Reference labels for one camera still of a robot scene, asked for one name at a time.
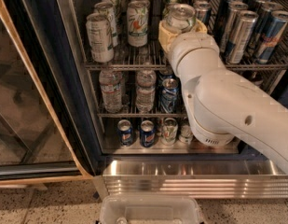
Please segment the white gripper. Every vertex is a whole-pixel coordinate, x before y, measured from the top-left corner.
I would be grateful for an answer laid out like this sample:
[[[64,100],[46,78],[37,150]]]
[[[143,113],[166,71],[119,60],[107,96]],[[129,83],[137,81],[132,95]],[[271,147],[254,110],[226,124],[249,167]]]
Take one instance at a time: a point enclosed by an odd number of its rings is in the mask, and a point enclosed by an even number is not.
[[[176,76],[200,76],[220,66],[219,48],[206,25],[196,20],[192,33],[181,34],[166,21],[158,26],[158,41]]]

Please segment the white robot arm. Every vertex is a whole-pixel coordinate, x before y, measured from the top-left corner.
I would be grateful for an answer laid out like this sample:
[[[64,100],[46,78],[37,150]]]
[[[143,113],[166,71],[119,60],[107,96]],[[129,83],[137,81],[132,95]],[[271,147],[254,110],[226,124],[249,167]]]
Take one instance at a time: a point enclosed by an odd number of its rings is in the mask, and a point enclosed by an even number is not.
[[[288,109],[228,70],[203,24],[184,33],[161,21],[158,41],[180,78],[194,136],[204,145],[219,147],[238,137],[288,175]]]

